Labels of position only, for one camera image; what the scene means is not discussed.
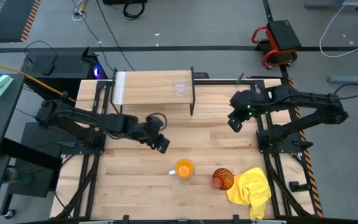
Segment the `yellow cloth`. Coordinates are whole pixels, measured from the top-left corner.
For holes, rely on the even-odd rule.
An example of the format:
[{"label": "yellow cloth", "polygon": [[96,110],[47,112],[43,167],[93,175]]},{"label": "yellow cloth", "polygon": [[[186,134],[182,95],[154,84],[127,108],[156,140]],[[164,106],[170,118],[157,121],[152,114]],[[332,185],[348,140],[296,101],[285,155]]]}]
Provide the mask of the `yellow cloth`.
[{"label": "yellow cloth", "polygon": [[251,205],[249,216],[258,220],[264,218],[266,203],[272,196],[265,173],[259,167],[234,176],[234,184],[226,193],[232,203]]}]

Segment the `wooden table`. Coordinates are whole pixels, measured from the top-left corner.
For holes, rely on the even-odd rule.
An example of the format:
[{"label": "wooden table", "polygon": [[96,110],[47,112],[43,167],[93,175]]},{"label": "wooden table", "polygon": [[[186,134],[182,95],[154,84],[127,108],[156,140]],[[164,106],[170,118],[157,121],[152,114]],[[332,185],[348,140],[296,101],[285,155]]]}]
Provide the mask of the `wooden table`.
[{"label": "wooden table", "polygon": [[[266,87],[275,85],[280,85],[280,80],[265,81]],[[81,82],[77,108],[92,109],[95,86],[94,80]],[[253,167],[265,170],[255,136],[256,120],[245,122],[239,133],[227,124],[227,115],[232,111],[231,96],[246,89],[249,85],[196,85],[193,116],[188,112],[188,105],[124,106],[123,113],[138,116],[141,121],[154,112],[165,114],[168,127],[162,133],[171,143],[167,152],[161,154],[135,141],[107,138],[99,163],[91,218],[121,220],[123,215],[129,215],[131,220],[232,219],[234,214],[249,218],[249,206],[230,203],[226,192],[211,186],[212,173],[221,167],[234,175]],[[108,113],[113,112],[109,106]],[[287,111],[281,111],[272,113],[272,120],[284,124],[290,117]],[[189,158],[195,165],[195,175],[189,179],[168,175],[181,158]],[[63,203],[68,203],[77,190],[82,160],[82,156],[75,156],[61,170],[57,194]],[[294,158],[281,154],[281,160],[287,185],[289,181],[305,183],[302,166]],[[283,214],[282,196],[277,187],[276,190]],[[297,192],[294,196],[305,210],[314,213],[308,192]],[[51,216],[61,210],[62,206],[55,200]],[[273,217],[269,202],[265,218]]]}]

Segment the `orange mug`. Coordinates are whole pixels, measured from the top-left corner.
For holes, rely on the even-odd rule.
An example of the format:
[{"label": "orange mug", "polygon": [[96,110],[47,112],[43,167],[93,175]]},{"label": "orange mug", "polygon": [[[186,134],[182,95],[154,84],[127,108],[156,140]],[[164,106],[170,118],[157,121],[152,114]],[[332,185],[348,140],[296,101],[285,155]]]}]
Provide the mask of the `orange mug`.
[{"label": "orange mug", "polygon": [[189,159],[180,159],[175,164],[175,170],[171,170],[169,175],[178,175],[182,178],[187,178],[194,173],[194,164]]}]

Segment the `rolling stool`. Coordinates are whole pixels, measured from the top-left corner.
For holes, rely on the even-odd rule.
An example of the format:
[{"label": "rolling stool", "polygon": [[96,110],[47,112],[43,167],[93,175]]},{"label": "rolling stool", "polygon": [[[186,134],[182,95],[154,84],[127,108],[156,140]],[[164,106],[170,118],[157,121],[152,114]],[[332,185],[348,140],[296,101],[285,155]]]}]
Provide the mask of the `rolling stool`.
[{"label": "rolling stool", "polygon": [[[266,30],[267,40],[255,40],[263,29]],[[298,58],[296,50],[302,47],[288,21],[270,21],[267,26],[259,27],[252,35],[252,42],[258,44],[257,50],[264,53],[262,65],[268,70],[277,65],[291,67]]]}]

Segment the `green object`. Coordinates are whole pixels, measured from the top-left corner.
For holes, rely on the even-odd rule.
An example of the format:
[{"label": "green object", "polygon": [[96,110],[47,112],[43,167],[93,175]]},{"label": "green object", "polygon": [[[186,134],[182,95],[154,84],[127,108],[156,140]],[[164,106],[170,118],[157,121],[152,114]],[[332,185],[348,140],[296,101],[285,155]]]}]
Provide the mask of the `green object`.
[{"label": "green object", "polygon": [[2,75],[0,77],[0,97],[4,94],[5,90],[9,87],[9,85],[13,82],[13,78],[9,75]]}]

